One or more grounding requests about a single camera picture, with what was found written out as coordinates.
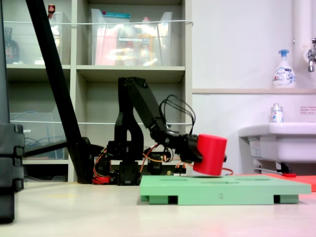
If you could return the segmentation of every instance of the clear plastic container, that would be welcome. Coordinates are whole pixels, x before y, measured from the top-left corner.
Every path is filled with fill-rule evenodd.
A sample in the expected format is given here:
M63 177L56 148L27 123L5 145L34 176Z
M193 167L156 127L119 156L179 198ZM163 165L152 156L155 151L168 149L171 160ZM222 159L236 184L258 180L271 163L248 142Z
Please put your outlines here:
M70 64L71 25L63 12L55 12L51 19L51 29L54 35L57 51L62 64ZM44 64L38 39L32 24L6 23L5 50L9 64Z
M102 12L92 9L92 65L171 66L171 23L106 24ZM170 21L165 12L161 21Z
M38 113L35 111L10 113L10 120L12 124L23 126L26 150L65 140L65 133L57 108L51 113ZM58 149L27 159L67 158L66 149Z

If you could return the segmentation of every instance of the red mat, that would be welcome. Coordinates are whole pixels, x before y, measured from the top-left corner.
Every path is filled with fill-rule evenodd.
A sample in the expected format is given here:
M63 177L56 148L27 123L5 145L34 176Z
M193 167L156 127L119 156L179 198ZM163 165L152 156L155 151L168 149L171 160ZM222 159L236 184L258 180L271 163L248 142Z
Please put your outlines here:
M304 184L310 184L312 186L312 192L316 192L316 175L296 176L293 178L284 177L278 174L262 174L262 175L267 175L267 176L271 176L271 177L275 177L279 179L286 179L286 180L295 181L295 182L304 183Z

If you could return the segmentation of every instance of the faucet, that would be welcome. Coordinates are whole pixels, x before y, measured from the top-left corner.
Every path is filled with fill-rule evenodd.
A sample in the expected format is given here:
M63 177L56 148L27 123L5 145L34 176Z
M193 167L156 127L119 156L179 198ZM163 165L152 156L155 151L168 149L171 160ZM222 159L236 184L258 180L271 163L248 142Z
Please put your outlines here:
M308 59L309 59L309 66L308 66L308 71L310 73L315 71L315 66L314 66L314 61L316 62L316 38L312 39L312 44L314 45L313 49L310 49L308 51Z

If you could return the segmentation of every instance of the hand soap bottle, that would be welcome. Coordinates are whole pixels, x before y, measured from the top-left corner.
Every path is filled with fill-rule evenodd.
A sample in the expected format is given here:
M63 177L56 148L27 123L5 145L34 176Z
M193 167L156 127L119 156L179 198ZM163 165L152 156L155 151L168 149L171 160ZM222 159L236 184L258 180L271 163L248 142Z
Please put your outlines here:
M283 49L278 53L281 54L281 61L272 81L273 88L296 88L295 74L286 58L289 51Z

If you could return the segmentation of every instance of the robotic arm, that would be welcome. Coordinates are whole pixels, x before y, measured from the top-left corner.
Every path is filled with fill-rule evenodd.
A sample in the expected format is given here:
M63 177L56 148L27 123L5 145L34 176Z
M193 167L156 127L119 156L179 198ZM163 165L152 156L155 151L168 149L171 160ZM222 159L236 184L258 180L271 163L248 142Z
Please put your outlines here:
M133 108L149 129L151 138L165 148L175 149L180 155L181 161L201 162L202 155L198 151L198 136L191 134L177 134L169 131L165 119L159 112L158 103L146 81L142 78L119 78L118 79L118 102L119 115L115 124L115 140L110 141L107 146L111 159L122 160L120 163L121 185L134 184L135 176L138 174L138 165L135 160L143 159L144 137L142 130L137 124ZM130 131L131 141L127 141L127 131ZM130 170L127 178L123 171Z

